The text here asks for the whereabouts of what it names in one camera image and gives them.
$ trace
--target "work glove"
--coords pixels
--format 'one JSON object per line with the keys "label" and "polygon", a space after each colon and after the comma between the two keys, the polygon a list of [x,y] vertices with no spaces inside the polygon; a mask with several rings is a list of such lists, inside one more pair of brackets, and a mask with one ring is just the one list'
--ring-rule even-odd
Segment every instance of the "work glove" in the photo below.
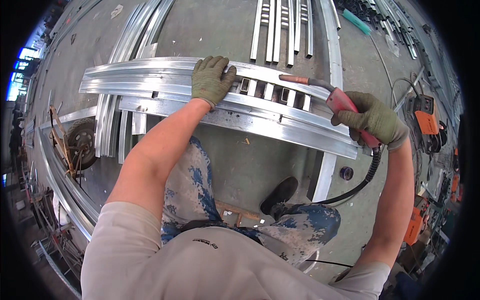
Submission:
{"label": "work glove", "polygon": [[223,56],[209,56],[198,60],[192,73],[192,99],[201,98],[208,102],[212,109],[215,108],[227,94],[237,74],[237,68],[231,66],[221,79],[228,62],[228,58]]}
{"label": "work glove", "polygon": [[345,92],[358,109],[358,113],[341,110],[332,117],[331,123],[337,126],[343,123],[349,127],[350,137],[363,146],[356,129],[362,129],[388,145],[388,151],[399,148],[408,137],[410,130],[400,121],[396,113],[371,94]]}

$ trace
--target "red welding torch handle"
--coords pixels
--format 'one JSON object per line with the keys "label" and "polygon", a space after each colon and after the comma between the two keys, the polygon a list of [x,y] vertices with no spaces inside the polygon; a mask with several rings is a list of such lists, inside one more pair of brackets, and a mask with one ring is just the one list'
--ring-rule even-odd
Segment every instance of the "red welding torch handle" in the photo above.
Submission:
{"label": "red welding torch handle", "polygon": [[[293,75],[280,75],[279,79],[290,82],[297,82],[300,84],[316,85],[325,88],[330,92],[330,95],[328,95],[327,97],[326,104],[336,115],[338,115],[338,112],[341,110],[350,110],[358,113],[358,109],[355,104],[353,104],[352,100],[341,89],[339,89],[338,87],[334,88],[325,80],[298,77]],[[369,134],[365,130],[356,130],[359,132],[360,136],[368,147],[375,148],[382,145],[382,143],[377,138],[375,138],[373,135]]]}

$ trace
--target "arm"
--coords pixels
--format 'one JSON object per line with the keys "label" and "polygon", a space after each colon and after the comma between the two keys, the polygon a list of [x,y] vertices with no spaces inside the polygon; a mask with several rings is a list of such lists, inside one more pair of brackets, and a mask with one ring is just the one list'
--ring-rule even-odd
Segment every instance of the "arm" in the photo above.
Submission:
{"label": "arm", "polygon": [[388,153],[387,178],[373,233],[355,266],[383,262],[392,268],[412,215],[414,179],[410,140]]}
{"label": "arm", "polygon": [[412,150],[409,129],[393,110],[370,94],[345,92],[359,113],[340,111],[332,124],[350,127],[350,137],[364,142],[356,129],[366,130],[388,147],[388,169],[378,201],[373,233],[354,269],[382,262],[392,268],[407,231],[414,201]]}
{"label": "arm", "polygon": [[107,203],[133,203],[162,219],[165,183],[170,172],[195,127],[225,97],[235,80],[234,66],[221,79],[227,65],[228,58],[221,56],[197,62],[192,73],[192,100],[152,128],[130,151]]}
{"label": "arm", "polygon": [[210,108],[194,98],[152,128],[125,159],[107,203],[130,202],[161,220],[165,182]]}

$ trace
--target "shoe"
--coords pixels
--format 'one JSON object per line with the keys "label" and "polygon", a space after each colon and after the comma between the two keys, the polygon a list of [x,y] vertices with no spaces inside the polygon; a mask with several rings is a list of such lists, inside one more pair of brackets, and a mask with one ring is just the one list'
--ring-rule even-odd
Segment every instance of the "shoe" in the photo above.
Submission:
{"label": "shoe", "polygon": [[278,203],[285,203],[295,194],[299,185],[298,180],[293,177],[287,177],[280,182],[273,192],[271,192],[265,200],[260,203],[260,211],[265,215],[269,215],[272,207]]}

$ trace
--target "white t-shirt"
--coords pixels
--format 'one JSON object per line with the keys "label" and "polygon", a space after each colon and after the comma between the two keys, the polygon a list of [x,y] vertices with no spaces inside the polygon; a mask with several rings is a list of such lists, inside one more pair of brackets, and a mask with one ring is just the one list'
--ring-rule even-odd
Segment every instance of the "white t-shirt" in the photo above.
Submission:
{"label": "white t-shirt", "polygon": [[81,273],[83,299],[377,299],[390,268],[354,268],[333,287],[228,228],[185,231],[160,248],[160,223],[126,202],[102,208]]}

